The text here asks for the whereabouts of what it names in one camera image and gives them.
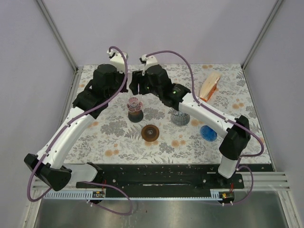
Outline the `dark carafe with red rim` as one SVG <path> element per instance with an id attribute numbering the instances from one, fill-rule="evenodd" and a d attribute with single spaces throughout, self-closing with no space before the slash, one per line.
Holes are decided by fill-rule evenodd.
<path id="1" fill-rule="evenodd" d="M 138 123 L 143 119 L 143 111 L 141 109 L 128 108 L 128 118 L 133 123 Z"/>

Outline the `coffee filter pack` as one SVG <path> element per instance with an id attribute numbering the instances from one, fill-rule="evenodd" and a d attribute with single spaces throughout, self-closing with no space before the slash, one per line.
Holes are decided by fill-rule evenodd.
<path id="1" fill-rule="evenodd" d="M 218 81 L 220 80 L 222 74 L 218 72 L 212 72 L 204 83 L 201 86 L 199 92 L 199 98 L 204 102 L 207 102 L 211 96 L 213 95 L 214 91 L 217 89 Z"/>

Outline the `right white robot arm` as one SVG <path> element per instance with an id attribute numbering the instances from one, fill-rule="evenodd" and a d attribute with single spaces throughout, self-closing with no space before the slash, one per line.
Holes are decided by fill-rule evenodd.
<path id="1" fill-rule="evenodd" d="M 160 65 L 149 67 L 146 71 L 134 71 L 129 88 L 133 95 L 153 94 L 165 106 L 203 121 L 214 130 L 223 139 L 219 146 L 222 158 L 216 182 L 222 188 L 233 183 L 232 175 L 237 168 L 237 162 L 251 138 L 249 121 L 245 116 L 234 118 L 224 115 L 213 106 L 199 102 L 188 88 L 173 83 L 167 71 Z"/>

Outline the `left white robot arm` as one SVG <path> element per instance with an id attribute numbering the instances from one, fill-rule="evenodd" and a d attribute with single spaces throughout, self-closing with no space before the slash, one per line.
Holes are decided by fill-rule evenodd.
<path id="1" fill-rule="evenodd" d="M 49 142 L 36 154 L 27 154 L 24 163 L 49 189 L 59 191 L 67 184 L 86 181 L 102 185 L 103 176 L 92 164 L 67 167 L 64 160 L 83 131 L 94 122 L 119 92 L 126 92 L 126 64 L 101 64 L 73 102 L 65 121 Z"/>

